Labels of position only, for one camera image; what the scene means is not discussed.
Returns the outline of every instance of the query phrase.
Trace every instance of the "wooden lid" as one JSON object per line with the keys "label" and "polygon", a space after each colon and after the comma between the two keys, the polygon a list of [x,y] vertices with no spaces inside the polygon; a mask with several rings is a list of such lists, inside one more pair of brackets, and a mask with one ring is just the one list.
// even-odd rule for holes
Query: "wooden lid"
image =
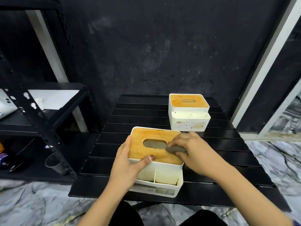
{"label": "wooden lid", "polygon": [[[129,159],[143,159],[145,156],[154,155],[155,162],[182,165],[183,161],[176,155],[170,154],[165,150],[167,144],[177,136],[179,132],[171,130],[160,130],[151,128],[135,128],[131,134],[132,141],[128,154]],[[151,148],[153,142],[161,145],[163,149]]]}
{"label": "wooden lid", "polygon": [[199,94],[171,94],[170,100],[173,107],[209,108],[209,105],[204,97]]}

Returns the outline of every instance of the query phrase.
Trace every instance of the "black pants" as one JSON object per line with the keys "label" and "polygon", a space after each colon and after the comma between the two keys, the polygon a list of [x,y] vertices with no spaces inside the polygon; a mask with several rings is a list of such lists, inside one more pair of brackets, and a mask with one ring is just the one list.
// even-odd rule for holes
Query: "black pants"
{"label": "black pants", "polygon": [[[140,215],[131,205],[125,201],[121,201],[115,213],[112,216],[109,226],[125,225],[130,223],[134,226],[144,226]],[[199,210],[194,215],[185,220],[180,226],[199,225],[198,222],[203,222],[205,225],[227,226],[214,212],[209,210]]]}

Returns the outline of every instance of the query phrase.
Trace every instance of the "purple sleeve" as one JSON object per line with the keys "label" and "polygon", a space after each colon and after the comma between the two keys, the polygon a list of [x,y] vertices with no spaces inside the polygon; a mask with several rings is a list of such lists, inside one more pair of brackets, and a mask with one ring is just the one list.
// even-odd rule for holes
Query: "purple sleeve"
{"label": "purple sleeve", "polygon": [[301,226],[297,221],[294,221],[294,226]]}

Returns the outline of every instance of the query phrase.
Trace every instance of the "fingernail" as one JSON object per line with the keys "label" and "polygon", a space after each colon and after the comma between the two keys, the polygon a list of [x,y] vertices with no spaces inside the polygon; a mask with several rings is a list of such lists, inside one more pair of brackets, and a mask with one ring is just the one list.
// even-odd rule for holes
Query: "fingernail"
{"label": "fingernail", "polygon": [[149,155],[148,159],[152,162],[153,161],[154,156],[153,155]]}

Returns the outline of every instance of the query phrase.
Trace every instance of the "black table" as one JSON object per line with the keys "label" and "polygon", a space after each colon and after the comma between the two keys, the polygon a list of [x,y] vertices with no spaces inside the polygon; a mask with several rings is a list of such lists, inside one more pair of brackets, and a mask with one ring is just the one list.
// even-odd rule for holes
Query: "black table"
{"label": "black table", "polygon": [[[198,134],[235,166],[260,192],[283,211],[290,208],[275,184],[232,126],[213,98],[206,98],[211,120]],[[122,95],[103,127],[80,175],[73,183],[69,196],[97,198],[107,185],[119,146],[135,126],[169,129],[168,96]],[[124,200],[164,202],[185,205],[234,207],[226,193],[213,180],[183,167],[184,184],[175,198],[129,191]]]}

